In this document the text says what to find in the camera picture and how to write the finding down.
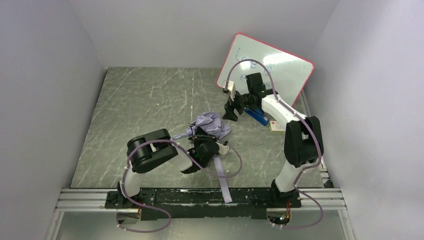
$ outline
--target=crumpled cloth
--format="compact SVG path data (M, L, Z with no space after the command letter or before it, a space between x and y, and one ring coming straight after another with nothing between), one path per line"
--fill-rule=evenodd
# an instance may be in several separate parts
M210 135L214 135L218 140L228 135L231 128L225 125L221 119L221 116L217 112L204 112L197 119L190 123L190 127L187 128L186 133L189 137L193 136L197 128L201 128L203 131Z

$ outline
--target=purple cable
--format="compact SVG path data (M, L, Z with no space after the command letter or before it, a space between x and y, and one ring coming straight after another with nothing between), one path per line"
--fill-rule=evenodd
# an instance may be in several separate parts
M314 203L316 203L316 205L318 205L318 207L319 207L319 210L320 210L320 216L319 216L319 219L317 220L317 221L315 221L315 222L313 222L313 223L311 223L311 224L308 224L308 225L303 225L303 226L282 226L283 228L285 228L285 229L304 229L304 228L309 228L309 227L313 227L313 226L315 226L315 225L317 225L317 224L319 224L322 220L323 220L323 218L324 218L324 210L323 210L323 207L318 203L318 201L315 199L315 198L313 198L313 197L311 197L310 195L308 195L308 194L306 194L305 192L303 192L303 191L301 191L301 190L299 190L299 188L298 187L296 187L296 184L298 183L298 181L299 181L299 179L301 179L301 176L302 176L302 174L304 173L304 171L305 170L307 170L307 169L312 169L312 168L315 168L315 167L318 167L320 164L321 164L321 162L322 162L322 155L321 155L321 148L320 148L320 145L318 144L318 140L317 140L317 137L315 136L315 134L314 134L314 132L312 131L312 129L309 127L309 125L305 122L305 120L301 117L301 116L299 116L297 113L295 113L295 111L294 110L292 110L289 106L287 106L287 104L285 104L283 101L281 101L281 100L279 100L278 99L278 97L277 97L277 93L276 93L276 89L275 89L275 87L274 87L274 80L273 80L273 77L271 76L271 73L270 73L270 71L268 71L268 69L261 63L261 62L259 62L259 61L257 61L257 60L255 60L255 59L243 59L243 60L240 60L240 61L238 61L236 64L234 64L234 66L232 66L232 68L229 70L229 73L228 73L228 76L227 76L227 78L226 78L226 81L225 81L225 90L228 90L228 83L229 83L229 81L230 81L230 75L231 75L231 72L233 71L233 69L237 66L237 65L239 65L240 63L242 63L242 62L246 62L246 61L251 61L251 62L255 62L255 63L257 63L257 64L259 64L264 70L265 70L265 72L268 74L268 76L269 76L269 80L271 81L271 87L272 87L272 93L274 94L274 97L275 97L275 100L277 100L284 108L286 108L290 113L292 113L292 114L294 114L294 116L295 117L297 117L301 122L302 122L302 124L306 127L306 129L308 130L308 132L310 133L310 135L311 135L311 137L312 137L312 139L313 139L313 142L315 143L315 147L316 147L316 150L317 150L317 152L318 152L318 162L316 163L316 164L314 164L314 165L310 165L310 166L306 166L306 167L304 167L304 168L302 168L302 170L299 172L299 174L296 176L296 178L294 179L294 182L293 182L293 187L294 187L294 189L296 189L296 191L298 191L300 194L303 194L303 195L305 195L306 197L308 197L309 199L311 199Z
M122 188L121 188L121 190L122 190L122 194L131 202L131 203L133 203L133 204L135 204L135 205L137 205L137 206L140 206L140 207L142 207L142 208L147 208L147 209L153 209L153 210L157 210L157 211L161 211L161 212L163 212L163 213L165 213L166 215L168 215L168 221L166 222L166 224L165 225L163 225L163 226L161 226L161 227L159 227L159 228L157 228L157 229L154 229L154 230L135 230L135 229L131 229L131 228L127 228L127 227L124 227L124 226L122 226L120 223L119 223L119 219L118 219L118 214L116 214L116 224L117 224L117 227L118 228L120 228L120 229L122 229L122 230L124 230L124 231L129 231L129 232L133 232L133 233L142 233L142 234L148 234L148 233L155 233L155 232L158 232L158 231L160 231L160 230L163 230L163 229L165 229L166 227L168 227L169 225L170 225L170 223L171 223L171 214L168 212L168 211L166 211L165 209L162 209L162 208L160 208L160 207L155 207L155 206L150 206L150 205L145 205L145 204L141 204L141 203L139 203L139 202L136 202L136 201L134 201L130 196L128 196L128 194L127 194L127 191L125 190L125 177L127 176L127 174L128 174L128 171L130 170L130 166L131 166L131 164L130 164L130 161L131 161L131 158L133 157L133 155L139 150L139 149L141 149L142 147L144 147L144 146L147 146L147 145L149 145L149 144L155 144L155 143L168 143L168 144L172 144L172 145L174 145L175 147L177 147L177 148L179 148L179 149L181 149L184 153L186 153L187 154L187 151L182 147L182 146L180 146L177 142L175 142L175 141L172 141L172 140L166 140L166 139L159 139L159 140L151 140L151 141L147 141L147 142L144 142L143 144L141 144L141 145L139 145L139 146L137 146L129 155L128 155L128 158L126 159L126 168L125 168L125 171L123 172L123 176L122 176L122 181L121 181L121 183L122 183ZM235 152L235 154L237 154L237 157L238 157L238 159L240 160L240 167L238 168L238 170L235 172L235 173L233 173L233 174L231 174L231 175L224 175L224 176L219 176L219 175L216 175L216 174L214 174L213 172L210 172L210 171L208 171L208 170L206 170L204 167L202 167L196 160L194 160L189 154L187 154L187 157L196 165L196 166L198 166L201 170L203 170L203 171L205 171L207 174L209 174L209 175L212 175L212 176L214 176L214 177L218 177L218 178L225 178L225 179L229 179L229 178L232 178L232 177L234 177L235 175L237 175L241 170L242 170L242 166L243 166L243 161L242 161L242 157L240 156L240 154L232 147L232 146L230 146L230 145L228 145L229 146L229 148L230 149L232 149L234 152Z
M250 59L250 58L240 60L236 64L234 64L234 66L232 66L232 68L229 70L228 76L226 77L225 88L224 88L225 91L228 90L228 82L230 81L230 75L233 72L234 68L237 67L237 65L241 64L242 62L246 62L246 61L255 62L255 63L259 64L265 70L266 74L268 74L269 80L271 81L272 94L274 94L275 99L278 101L276 88L274 87L274 80L273 80L273 77L271 76L270 71L268 70L268 68L266 68L262 64L262 62L259 62L259 61L255 60L255 59Z

